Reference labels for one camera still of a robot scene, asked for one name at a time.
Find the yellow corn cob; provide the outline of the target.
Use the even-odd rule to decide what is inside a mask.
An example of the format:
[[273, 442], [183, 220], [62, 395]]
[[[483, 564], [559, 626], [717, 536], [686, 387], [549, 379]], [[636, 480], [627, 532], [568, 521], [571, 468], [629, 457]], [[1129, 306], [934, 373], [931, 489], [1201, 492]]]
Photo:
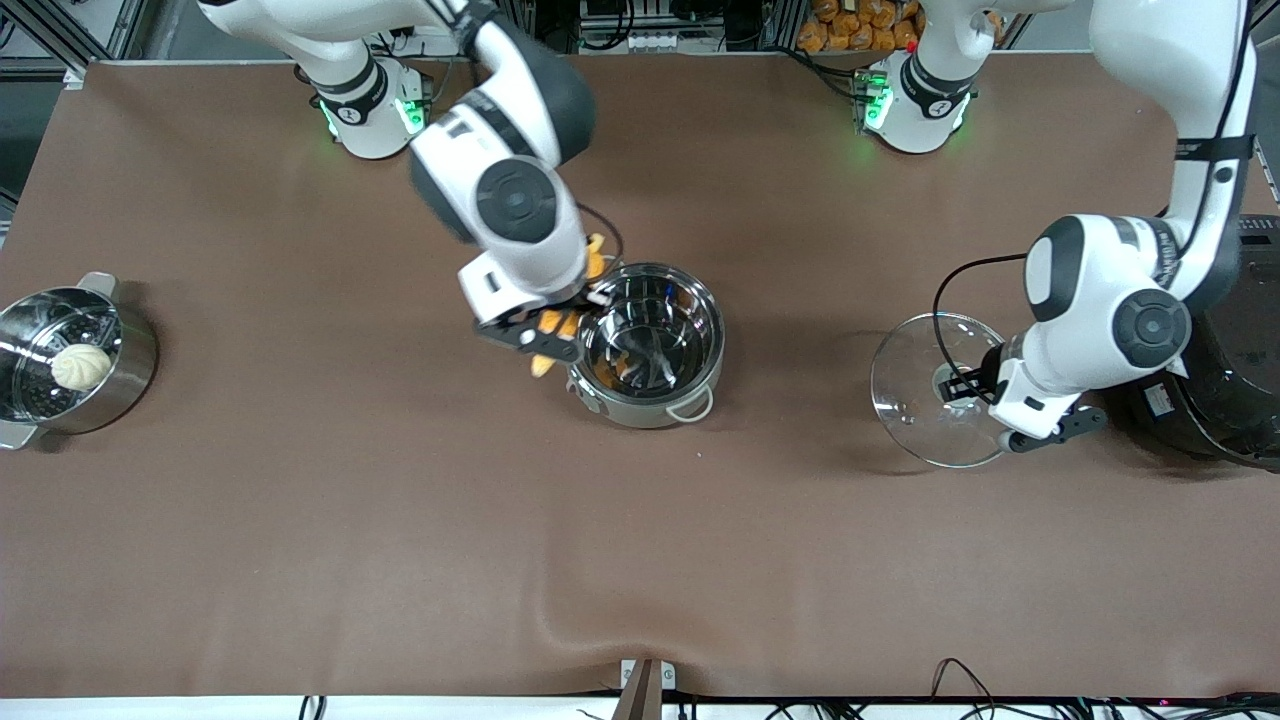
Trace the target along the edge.
[[[605, 236], [602, 233], [590, 233], [588, 237], [586, 290], [594, 288], [595, 283], [605, 274], [609, 261], [614, 259], [614, 256], [604, 255], [604, 243]], [[584, 315], [585, 311], [582, 309], [543, 310], [538, 316], [538, 329], [541, 333], [553, 334], [557, 340], [576, 340]], [[530, 363], [531, 375], [541, 378], [554, 364], [556, 360], [553, 357], [535, 354]]]

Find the glass pot lid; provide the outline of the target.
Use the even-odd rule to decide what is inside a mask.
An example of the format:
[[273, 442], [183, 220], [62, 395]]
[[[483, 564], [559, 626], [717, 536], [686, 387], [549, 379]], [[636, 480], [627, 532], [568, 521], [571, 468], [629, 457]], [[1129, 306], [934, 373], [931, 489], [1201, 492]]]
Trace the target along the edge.
[[1000, 425], [960, 375], [1004, 338], [955, 313], [922, 314], [891, 331], [870, 368], [870, 397], [890, 437], [924, 462], [978, 468], [1000, 457]]

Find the steel steamer pot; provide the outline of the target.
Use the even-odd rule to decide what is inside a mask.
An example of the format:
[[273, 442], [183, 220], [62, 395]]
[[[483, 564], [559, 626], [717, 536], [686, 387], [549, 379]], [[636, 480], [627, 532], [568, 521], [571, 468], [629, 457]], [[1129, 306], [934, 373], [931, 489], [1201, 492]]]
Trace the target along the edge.
[[[96, 345], [113, 359], [96, 389], [74, 392], [52, 380], [50, 363], [69, 345]], [[143, 396], [157, 365], [152, 327], [122, 301], [105, 272], [42, 290], [0, 311], [0, 448], [20, 450], [40, 436], [99, 430]]]

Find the black rice cooker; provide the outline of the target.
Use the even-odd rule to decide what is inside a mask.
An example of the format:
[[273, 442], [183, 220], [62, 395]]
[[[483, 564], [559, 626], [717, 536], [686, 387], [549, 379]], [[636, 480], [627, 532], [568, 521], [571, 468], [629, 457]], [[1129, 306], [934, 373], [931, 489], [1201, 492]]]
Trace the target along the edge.
[[1280, 473], [1280, 215], [1239, 219], [1235, 284], [1193, 316], [1187, 377], [1158, 372], [1102, 391], [1147, 445]]

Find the brown table mat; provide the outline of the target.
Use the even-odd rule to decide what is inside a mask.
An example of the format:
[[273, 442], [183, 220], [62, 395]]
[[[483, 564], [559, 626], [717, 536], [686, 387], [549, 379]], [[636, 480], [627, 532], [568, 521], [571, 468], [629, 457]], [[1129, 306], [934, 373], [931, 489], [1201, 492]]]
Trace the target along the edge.
[[289, 67], [100, 65], [52, 111], [0, 307], [108, 272], [160, 363], [0, 451], [0, 697], [1280, 691], [1280, 477], [1110, 429], [918, 462], [884, 333], [1075, 211], [1153, 214], [1167, 114], [1087, 55], [989, 60], [906, 158], [781, 56], [586, 58], [571, 190], [727, 320], [714, 411], [627, 430], [474, 336], [472, 250]]

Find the orange snack bag pile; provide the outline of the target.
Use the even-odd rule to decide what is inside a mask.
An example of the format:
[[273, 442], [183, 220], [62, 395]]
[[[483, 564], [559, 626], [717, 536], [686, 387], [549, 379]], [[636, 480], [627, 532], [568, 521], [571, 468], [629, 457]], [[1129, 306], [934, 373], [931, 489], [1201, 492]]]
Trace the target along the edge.
[[913, 50], [925, 28], [918, 0], [809, 0], [795, 36], [804, 53]]

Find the white steamed bun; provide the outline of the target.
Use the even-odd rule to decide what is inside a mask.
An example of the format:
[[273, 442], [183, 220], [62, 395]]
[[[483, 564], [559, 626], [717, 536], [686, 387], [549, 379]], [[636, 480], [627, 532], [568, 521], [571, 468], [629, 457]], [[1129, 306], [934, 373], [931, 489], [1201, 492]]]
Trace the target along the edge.
[[52, 380], [61, 388], [90, 392], [105, 382], [113, 370], [113, 359], [96, 345], [77, 343], [60, 350], [51, 360]]

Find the metal table clamp bracket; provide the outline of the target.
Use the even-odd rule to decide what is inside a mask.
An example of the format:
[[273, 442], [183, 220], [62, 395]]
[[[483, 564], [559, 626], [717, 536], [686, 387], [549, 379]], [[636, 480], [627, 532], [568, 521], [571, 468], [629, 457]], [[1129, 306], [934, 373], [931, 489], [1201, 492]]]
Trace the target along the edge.
[[622, 687], [611, 720], [663, 720], [664, 693], [677, 689], [675, 665], [657, 659], [621, 662]]

